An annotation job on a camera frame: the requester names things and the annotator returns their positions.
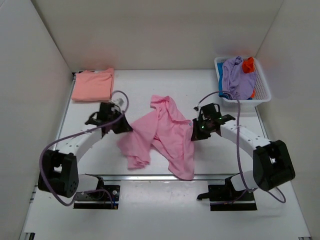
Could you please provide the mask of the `pink t-shirt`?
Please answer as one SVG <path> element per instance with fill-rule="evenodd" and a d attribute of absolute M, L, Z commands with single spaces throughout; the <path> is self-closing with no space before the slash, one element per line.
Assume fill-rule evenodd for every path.
<path fill-rule="evenodd" d="M 168 160 L 172 174 L 181 180 L 192 180 L 195 175 L 193 122 L 183 116 L 170 96 L 153 95 L 150 107 L 153 111 L 134 121 L 132 131 L 117 142 L 128 169 L 149 165 L 150 150 L 154 148 Z"/>

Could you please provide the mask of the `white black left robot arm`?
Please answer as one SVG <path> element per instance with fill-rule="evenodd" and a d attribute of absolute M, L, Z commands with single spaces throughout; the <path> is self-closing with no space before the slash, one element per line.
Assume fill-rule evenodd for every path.
<path fill-rule="evenodd" d="M 119 100 L 100 103 L 99 110 L 89 116 L 81 131 L 72 135 L 61 149 L 47 149 L 41 154 L 37 184 L 41 191 L 66 198 L 73 197 L 77 191 L 87 191 L 93 199 L 104 195 L 105 187 L 99 178 L 79 174 L 78 163 L 109 131 L 121 134 L 133 130 L 122 105 Z"/>

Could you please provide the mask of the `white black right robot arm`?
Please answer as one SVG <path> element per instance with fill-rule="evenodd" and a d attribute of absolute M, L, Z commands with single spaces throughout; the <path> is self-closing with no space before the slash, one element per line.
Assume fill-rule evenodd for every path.
<path fill-rule="evenodd" d="M 296 177 L 288 148 L 283 141 L 258 136 L 241 125 L 238 116 L 222 115 L 216 103 L 196 106 L 194 110 L 198 116 L 193 119 L 192 141 L 206 140 L 212 133 L 216 133 L 233 142 L 237 151 L 243 150 L 252 158 L 252 169 L 244 172 L 240 156 L 237 156 L 239 173 L 227 178 L 224 187 L 224 195 L 229 200 L 236 200 L 244 190 L 270 191 Z"/>

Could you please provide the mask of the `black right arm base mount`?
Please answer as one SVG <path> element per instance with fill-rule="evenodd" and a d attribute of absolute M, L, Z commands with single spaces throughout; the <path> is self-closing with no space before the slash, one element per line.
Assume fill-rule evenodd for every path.
<path fill-rule="evenodd" d="M 248 190 L 236 191 L 231 183 L 231 177 L 223 184 L 209 184 L 208 192 L 201 193 L 198 201 L 209 200 L 211 212 L 256 211 L 254 194 Z"/>

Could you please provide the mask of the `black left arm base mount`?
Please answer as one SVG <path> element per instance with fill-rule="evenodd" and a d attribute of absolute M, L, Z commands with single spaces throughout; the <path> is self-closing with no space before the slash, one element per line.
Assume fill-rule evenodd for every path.
<path fill-rule="evenodd" d="M 97 176 L 97 190 L 90 193 L 77 193 L 73 203 L 74 209 L 83 210 L 117 210 L 121 186 L 116 183 L 107 183 L 101 176 Z"/>

